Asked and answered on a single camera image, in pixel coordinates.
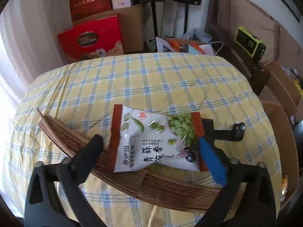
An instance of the yellow plaid tablecloth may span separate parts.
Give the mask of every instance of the yellow plaid tablecloth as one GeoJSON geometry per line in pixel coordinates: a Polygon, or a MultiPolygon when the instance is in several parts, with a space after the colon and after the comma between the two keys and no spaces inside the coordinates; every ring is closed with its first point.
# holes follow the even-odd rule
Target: yellow plaid tablecloth
{"type": "MultiPolygon", "coordinates": [[[[21,213],[37,161],[51,164],[65,157],[38,128],[36,108],[87,139],[102,135],[108,145],[114,104],[161,114],[200,112],[201,117],[214,120],[215,129],[230,129],[233,123],[244,122],[241,142],[215,141],[215,145],[242,163],[265,162],[277,211],[280,209],[278,147],[269,119],[245,77],[220,57],[161,53],[87,60],[37,77],[16,112],[3,159],[3,186],[21,213]]],[[[159,165],[150,170],[188,183],[219,187],[209,172],[159,165]]],[[[61,184],[56,188],[67,215],[75,218],[61,184]]],[[[92,175],[80,188],[108,227],[187,227],[202,217],[139,201],[92,175]]]]}

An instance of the green radio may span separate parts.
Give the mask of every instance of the green radio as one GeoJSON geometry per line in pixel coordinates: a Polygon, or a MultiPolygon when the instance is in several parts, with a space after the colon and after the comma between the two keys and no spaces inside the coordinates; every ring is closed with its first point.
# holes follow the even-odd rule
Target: green radio
{"type": "Polygon", "coordinates": [[[239,26],[234,41],[239,44],[254,60],[261,60],[266,46],[263,41],[250,33],[246,27],[239,26]]]}

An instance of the white snack package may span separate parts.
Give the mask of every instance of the white snack package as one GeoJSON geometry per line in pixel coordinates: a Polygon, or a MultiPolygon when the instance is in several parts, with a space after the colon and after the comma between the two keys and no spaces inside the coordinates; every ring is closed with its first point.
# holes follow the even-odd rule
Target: white snack package
{"type": "Polygon", "coordinates": [[[199,122],[199,113],[170,116],[115,105],[108,158],[110,171],[138,171],[155,162],[200,171],[197,151],[191,149],[195,143],[195,124],[199,122]]]}

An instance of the wooden fan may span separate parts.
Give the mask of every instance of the wooden fan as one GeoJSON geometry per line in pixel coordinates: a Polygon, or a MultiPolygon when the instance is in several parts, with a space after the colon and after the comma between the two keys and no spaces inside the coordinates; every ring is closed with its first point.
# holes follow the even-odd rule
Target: wooden fan
{"type": "MultiPolygon", "coordinates": [[[[88,140],[72,132],[48,114],[37,109],[38,123],[45,135],[67,156],[74,156],[88,144],[88,140]]],[[[91,171],[95,177],[139,200],[178,211],[206,212],[218,196],[220,189],[181,183],[154,174],[147,169],[136,172],[110,173],[106,170],[107,155],[102,153],[91,171]]],[[[239,190],[230,213],[240,204],[243,192],[239,190]]]]}

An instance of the curtain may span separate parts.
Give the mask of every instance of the curtain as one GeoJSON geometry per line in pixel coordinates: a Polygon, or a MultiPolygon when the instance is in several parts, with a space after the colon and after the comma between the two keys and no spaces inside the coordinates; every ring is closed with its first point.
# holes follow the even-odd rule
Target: curtain
{"type": "Polygon", "coordinates": [[[67,63],[57,35],[69,27],[69,0],[9,0],[0,14],[0,192],[13,116],[36,77],[67,63]]]}

